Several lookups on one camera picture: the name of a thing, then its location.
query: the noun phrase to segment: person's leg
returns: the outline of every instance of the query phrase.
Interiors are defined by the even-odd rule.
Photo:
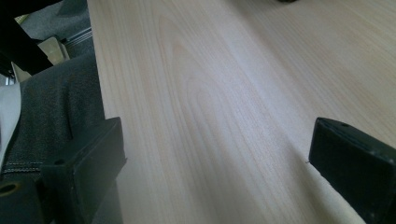
[[[7,9],[11,17],[19,17],[61,1],[62,0],[0,0],[0,5]]]
[[[37,179],[46,158],[81,130],[104,120],[93,54],[78,57],[21,83],[21,117],[8,147],[3,178]]]
[[[0,54],[34,75],[52,66],[47,55],[0,5]]]

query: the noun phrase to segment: person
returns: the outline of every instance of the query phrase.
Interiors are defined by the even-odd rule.
[[[0,180],[38,179],[40,165],[79,131],[104,120],[94,54],[0,87]]]
[[[30,75],[52,66],[47,55],[26,34],[14,18],[29,14],[62,0],[0,0],[0,59],[14,62]]]

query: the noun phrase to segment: wood grain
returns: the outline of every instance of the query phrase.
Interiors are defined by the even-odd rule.
[[[363,223],[316,117],[396,147],[396,2],[89,0],[125,223]]]

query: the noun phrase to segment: wooden table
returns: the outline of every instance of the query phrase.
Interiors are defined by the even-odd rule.
[[[306,162],[316,117],[396,147],[395,1],[88,3],[125,223],[363,223]]]

